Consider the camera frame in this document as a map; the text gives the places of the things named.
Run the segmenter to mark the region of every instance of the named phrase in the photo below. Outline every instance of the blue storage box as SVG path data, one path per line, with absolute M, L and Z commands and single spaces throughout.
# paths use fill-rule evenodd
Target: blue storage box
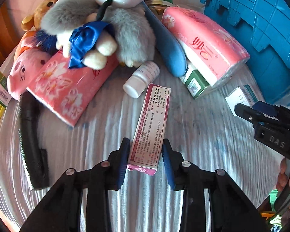
M 269 104 L 290 106 L 290 9 L 284 0 L 201 0 L 205 15 L 251 55 L 247 65 Z

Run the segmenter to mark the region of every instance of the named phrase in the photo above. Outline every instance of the wooden panel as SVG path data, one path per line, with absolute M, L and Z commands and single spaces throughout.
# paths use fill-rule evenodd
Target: wooden panel
M 19 43 L 19 38 L 8 15 L 6 4 L 0 8 L 0 66 Z

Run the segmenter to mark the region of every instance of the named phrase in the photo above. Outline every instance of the silver screw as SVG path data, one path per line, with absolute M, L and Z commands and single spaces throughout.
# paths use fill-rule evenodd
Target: silver screw
M 186 161 L 185 160 L 185 161 L 182 162 L 182 166 L 183 167 L 190 167 L 191 166 L 191 163 L 189 161 Z
M 75 173 L 75 170 L 73 168 L 69 168 L 66 170 L 66 175 L 73 175 Z
M 225 175 L 225 171 L 223 169 L 218 169 L 217 170 L 217 174 L 220 176 L 224 176 Z
M 105 161 L 101 162 L 101 167 L 109 167 L 110 164 L 111 163 L 109 161 L 105 160 Z

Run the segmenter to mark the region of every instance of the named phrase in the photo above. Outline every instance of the blue satin cloth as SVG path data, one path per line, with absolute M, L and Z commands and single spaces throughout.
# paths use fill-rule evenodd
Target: blue satin cloth
M 72 35 L 70 36 L 70 69 L 85 67 L 85 65 L 82 63 L 83 58 L 89 50 L 93 49 L 102 30 L 107 30 L 107 32 L 114 36 L 112 25 L 103 21 L 93 21 L 86 23 L 72 32 Z

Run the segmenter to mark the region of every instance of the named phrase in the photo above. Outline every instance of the pill bottle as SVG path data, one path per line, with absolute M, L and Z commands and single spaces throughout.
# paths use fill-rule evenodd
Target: pill bottle
M 142 92 L 160 74 L 157 64 L 152 61 L 143 63 L 123 85 L 124 91 L 132 98 L 137 99 Z

